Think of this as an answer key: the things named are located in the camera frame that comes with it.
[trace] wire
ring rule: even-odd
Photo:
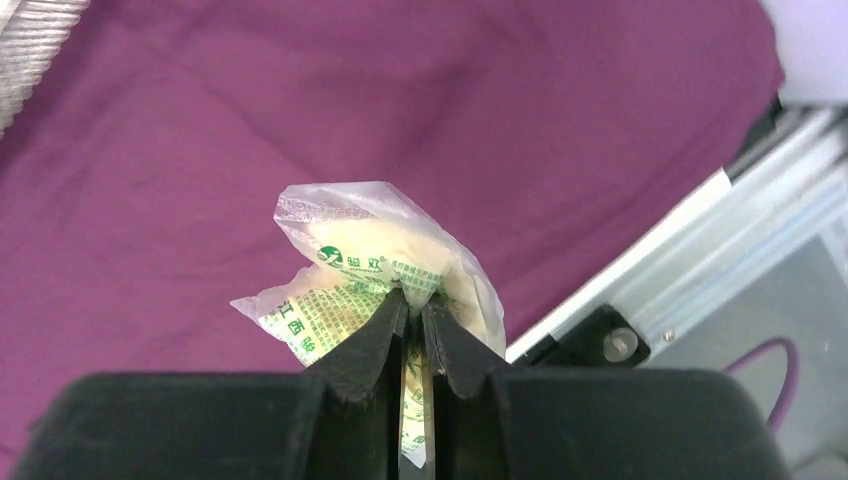
[[[740,368],[777,347],[782,347],[786,351],[786,376],[783,378],[783,386],[780,388],[780,393],[774,402],[774,408],[772,408],[767,420],[775,433],[780,430],[780,426],[783,425],[783,421],[789,415],[792,402],[795,401],[795,395],[798,393],[798,383],[801,377],[801,355],[798,353],[798,347],[795,346],[795,343],[786,337],[768,339],[752,348],[748,353],[742,355],[724,369],[725,373],[735,373]]]

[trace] gray textured fabric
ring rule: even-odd
[[[87,6],[88,0],[13,0],[0,9],[0,137]]]

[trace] clear plastic bag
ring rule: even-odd
[[[231,304],[310,365],[365,323],[392,288],[416,315],[434,292],[460,324],[503,356],[503,307],[471,252],[384,182],[294,185],[274,220],[314,265],[287,285]],[[424,463],[420,364],[404,395],[402,451]]]

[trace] purple cloth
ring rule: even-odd
[[[96,370],[296,370],[227,302],[306,261],[295,183],[394,183],[514,339],[729,162],[756,0],[95,0],[0,141],[0,471]]]

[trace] screw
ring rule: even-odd
[[[604,337],[604,358],[611,363],[619,363],[632,357],[639,346],[639,337],[629,328],[616,328]]]

